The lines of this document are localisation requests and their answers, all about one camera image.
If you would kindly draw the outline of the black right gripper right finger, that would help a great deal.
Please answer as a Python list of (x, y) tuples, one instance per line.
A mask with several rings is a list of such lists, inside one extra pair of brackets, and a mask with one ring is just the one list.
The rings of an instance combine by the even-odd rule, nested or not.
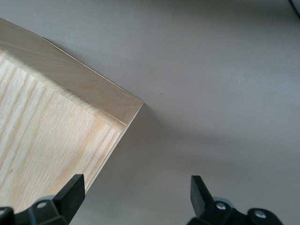
[(239, 212), (231, 201), (212, 197), (201, 176), (191, 176), (190, 200), (195, 212), (189, 225), (281, 225), (269, 210), (251, 208), (247, 214)]

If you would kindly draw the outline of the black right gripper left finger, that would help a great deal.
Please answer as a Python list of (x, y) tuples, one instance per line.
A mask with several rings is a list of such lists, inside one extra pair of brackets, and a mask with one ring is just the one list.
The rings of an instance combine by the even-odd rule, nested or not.
[(54, 196), (36, 200), (26, 210), (15, 213), (8, 206), (0, 208), (2, 225), (68, 225), (85, 199), (83, 174), (75, 174)]

